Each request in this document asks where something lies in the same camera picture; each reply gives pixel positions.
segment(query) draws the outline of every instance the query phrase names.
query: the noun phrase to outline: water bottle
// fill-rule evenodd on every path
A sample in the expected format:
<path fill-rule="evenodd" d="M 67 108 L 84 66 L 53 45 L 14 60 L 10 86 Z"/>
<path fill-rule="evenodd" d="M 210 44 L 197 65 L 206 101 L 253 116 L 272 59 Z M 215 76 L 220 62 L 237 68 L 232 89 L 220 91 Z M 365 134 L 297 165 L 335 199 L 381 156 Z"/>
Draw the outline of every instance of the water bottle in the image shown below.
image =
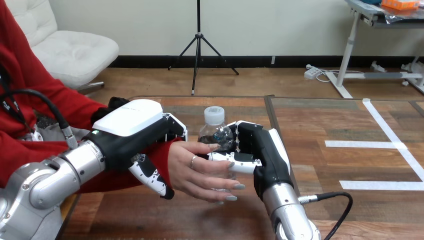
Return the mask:
<path fill-rule="evenodd" d="M 228 151 L 233 146 L 233 133 L 225 124 L 225 111 L 220 106 L 210 106 L 204 110 L 205 125 L 200 129 L 198 142 L 219 144 L 216 151 Z"/>

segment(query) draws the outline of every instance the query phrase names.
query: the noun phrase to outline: white cushion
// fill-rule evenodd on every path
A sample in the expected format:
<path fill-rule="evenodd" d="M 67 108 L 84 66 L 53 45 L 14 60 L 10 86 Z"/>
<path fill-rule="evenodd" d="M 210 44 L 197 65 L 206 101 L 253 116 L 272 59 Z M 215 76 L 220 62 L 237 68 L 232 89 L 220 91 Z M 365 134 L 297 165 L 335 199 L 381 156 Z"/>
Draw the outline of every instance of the white cushion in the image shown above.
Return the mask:
<path fill-rule="evenodd" d="M 31 47 L 58 30 L 49 0 L 6 0 Z"/>
<path fill-rule="evenodd" d="M 119 47 L 104 36 L 56 31 L 32 47 L 32 51 L 54 78 L 70 88 L 78 88 L 111 64 Z"/>

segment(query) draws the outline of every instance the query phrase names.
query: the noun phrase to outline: wooden table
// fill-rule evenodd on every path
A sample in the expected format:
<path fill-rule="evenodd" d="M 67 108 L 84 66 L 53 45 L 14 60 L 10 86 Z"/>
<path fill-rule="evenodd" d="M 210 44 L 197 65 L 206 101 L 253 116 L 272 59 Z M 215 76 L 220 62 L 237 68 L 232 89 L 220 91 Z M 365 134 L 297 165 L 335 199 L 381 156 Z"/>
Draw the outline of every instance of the wooden table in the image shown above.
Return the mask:
<path fill-rule="evenodd" d="M 361 100 L 274 97 L 146 97 L 187 125 L 191 141 L 204 124 L 203 110 L 225 108 L 228 122 L 245 120 L 277 128 L 302 195 L 343 191 L 339 181 L 419 182 L 397 149 L 326 147 L 325 141 L 387 142 Z M 390 128 L 424 165 L 424 103 L 371 101 Z M 80 196 L 62 240 L 274 239 L 253 178 L 239 175 L 245 190 L 235 202 L 214 205 L 177 192 L 164 200 L 146 187 Z M 424 191 L 349 190 L 353 208 L 333 239 L 424 238 Z M 308 217 L 327 235 L 347 201 L 311 203 Z"/>

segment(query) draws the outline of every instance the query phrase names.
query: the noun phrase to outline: woman's hand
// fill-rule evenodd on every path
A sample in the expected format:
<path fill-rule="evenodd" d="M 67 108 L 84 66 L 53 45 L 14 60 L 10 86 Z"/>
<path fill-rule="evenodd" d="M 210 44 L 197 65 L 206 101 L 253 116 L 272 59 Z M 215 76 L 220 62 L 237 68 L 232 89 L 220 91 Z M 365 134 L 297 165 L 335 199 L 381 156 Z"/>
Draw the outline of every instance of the woman's hand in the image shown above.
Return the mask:
<path fill-rule="evenodd" d="M 245 189 L 245 185 L 231 179 L 209 176 L 211 173 L 228 173 L 234 163 L 230 161 L 209 161 L 195 154 L 208 154 L 219 147 L 217 144 L 200 142 L 173 142 L 169 148 L 169 179 L 174 189 L 180 190 L 194 198 L 211 203 L 235 201 L 236 196 L 229 192 L 212 189 Z"/>

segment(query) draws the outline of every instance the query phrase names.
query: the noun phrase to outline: white cable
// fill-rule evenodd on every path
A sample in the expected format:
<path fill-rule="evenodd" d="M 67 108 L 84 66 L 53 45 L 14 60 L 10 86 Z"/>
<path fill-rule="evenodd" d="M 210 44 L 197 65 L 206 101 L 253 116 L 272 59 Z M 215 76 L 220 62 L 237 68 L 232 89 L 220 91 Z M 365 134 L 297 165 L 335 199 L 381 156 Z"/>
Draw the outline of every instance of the white cable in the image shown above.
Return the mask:
<path fill-rule="evenodd" d="M 338 70 L 338 69 L 334 69 L 334 70 L 324 70 L 324 69 L 319 69 L 319 68 L 317 68 L 321 73 L 320 74 L 318 74 L 317 76 L 316 76 L 316 80 L 318 80 L 318 81 L 320 81 L 320 82 L 323 82 L 323 83 L 328 83 L 328 82 L 330 82 L 330 80 L 321 80 L 320 79 L 320 76 L 321 75 L 325 75 L 325 73 L 328 73 L 328 72 L 331 72 L 331 73 L 333 73 L 333 74 L 339 74 L 339 71 L 340 70 Z M 346 71 L 346 73 L 360 73 L 360 74 L 363 74 L 364 72 L 362 72 L 362 71 L 353 71 L 353 70 L 347 70 Z"/>

